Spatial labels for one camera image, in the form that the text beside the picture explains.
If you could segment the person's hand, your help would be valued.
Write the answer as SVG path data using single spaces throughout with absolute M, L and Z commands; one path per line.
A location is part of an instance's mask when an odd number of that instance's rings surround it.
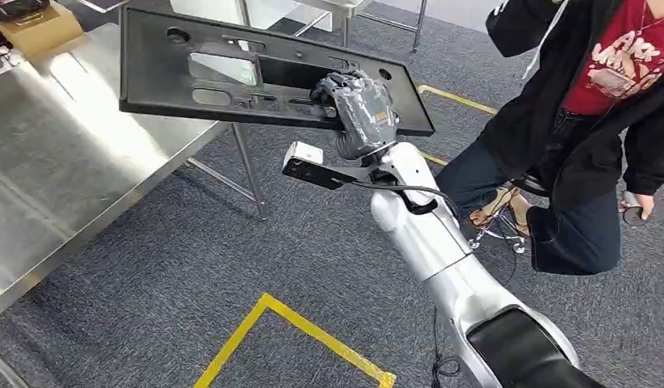
M 630 191 L 623 192 L 621 210 L 623 219 L 629 225 L 646 223 L 653 212 L 654 196 L 635 194 Z

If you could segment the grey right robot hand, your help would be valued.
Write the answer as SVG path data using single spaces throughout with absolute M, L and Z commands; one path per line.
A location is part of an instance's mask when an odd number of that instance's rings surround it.
M 396 142 L 398 116 L 390 93 L 362 70 L 327 74 L 311 90 L 310 99 L 334 105 L 343 125 L 335 140 L 342 158 L 363 158 Z

